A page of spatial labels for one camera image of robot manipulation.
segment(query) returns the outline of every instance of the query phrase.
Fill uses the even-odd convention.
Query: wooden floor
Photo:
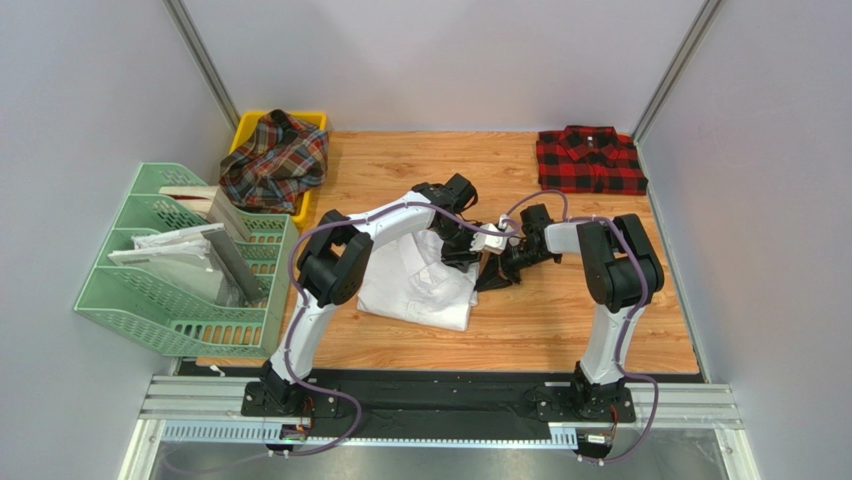
[[[332,132],[329,178],[318,191],[311,225],[322,213],[371,210],[421,182],[445,182],[458,172],[479,191],[468,219],[496,221],[523,196],[538,191],[534,133]],[[666,274],[636,327],[627,367],[646,372],[697,372],[695,356],[646,197],[569,195],[572,215],[637,213]],[[556,195],[538,197],[551,215]],[[467,332],[453,332],[359,312],[355,301],[340,308],[314,365],[338,368],[572,370],[586,348],[594,302],[579,256],[561,265],[523,270],[523,283],[483,292]],[[290,289],[286,322],[295,304]],[[199,359],[199,364],[259,365],[258,359]]]

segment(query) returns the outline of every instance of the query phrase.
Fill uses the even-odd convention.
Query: plaid shirt
[[[543,190],[645,194],[648,179],[629,136],[612,127],[575,125],[538,135],[538,182]]]
[[[222,160],[219,185],[243,210],[292,213],[299,194],[325,181],[327,165],[328,133],[273,110]]]

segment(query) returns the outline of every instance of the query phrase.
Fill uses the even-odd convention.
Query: red and black checkered shirt
[[[648,188],[633,140],[612,127],[569,125],[541,132],[536,157],[543,190],[645,195]]]

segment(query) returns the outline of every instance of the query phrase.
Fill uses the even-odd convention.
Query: green plastic rack
[[[278,345],[287,291],[287,256],[299,234],[289,215],[240,212],[250,242],[236,242],[267,293],[250,308],[220,307],[107,255],[132,249],[133,237],[207,222],[172,198],[166,185],[206,185],[186,167],[145,163],[122,204],[74,310],[169,356],[266,357]]]

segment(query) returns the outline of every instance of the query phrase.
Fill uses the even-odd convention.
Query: yellow bin
[[[268,112],[243,113],[243,116],[240,118],[240,124],[237,126],[237,134],[234,135],[234,142],[231,144],[231,152],[229,153],[233,153],[237,147],[245,143],[251,137],[251,134],[254,133],[254,129],[257,127],[257,121],[260,120],[260,117],[267,113]],[[320,130],[325,130],[328,124],[328,118],[322,112],[288,111],[287,113],[306,122],[313,123],[318,126]],[[296,211],[290,216],[290,219],[293,220],[293,223],[299,230],[303,230],[308,224],[308,205],[311,204],[311,199],[314,196],[314,190],[316,189],[312,188],[303,193],[298,199],[296,199],[296,203],[293,205]]]

